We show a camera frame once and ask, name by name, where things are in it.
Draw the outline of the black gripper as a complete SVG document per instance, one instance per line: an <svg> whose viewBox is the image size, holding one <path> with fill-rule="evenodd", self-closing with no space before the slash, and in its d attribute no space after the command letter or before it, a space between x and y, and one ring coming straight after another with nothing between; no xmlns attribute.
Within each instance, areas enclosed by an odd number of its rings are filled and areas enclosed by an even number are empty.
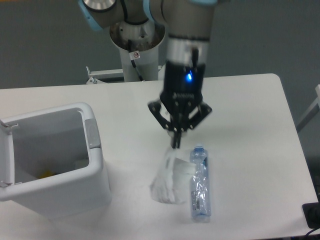
<svg viewBox="0 0 320 240"><path fill-rule="evenodd" d="M172 148L179 149L182 135L194 130L212 112L212 108L202 101L205 69L204 63L192 67L167 61L160 100L147 104L160 126L171 133ZM172 118L178 114L177 125L163 116L162 103Z"/></svg>

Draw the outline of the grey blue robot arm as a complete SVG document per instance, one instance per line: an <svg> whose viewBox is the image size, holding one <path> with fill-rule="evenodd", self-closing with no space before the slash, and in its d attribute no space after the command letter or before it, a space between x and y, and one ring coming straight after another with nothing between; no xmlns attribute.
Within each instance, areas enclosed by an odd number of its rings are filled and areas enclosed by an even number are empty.
<svg viewBox="0 0 320 240"><path fill-rule="evenodd" d="M148 108L171 134L178 149L182 136L211 113L202 95L217 0L80 0L94 30L110 29L128 55L154 49L168 36L163 90Z"/></svg>

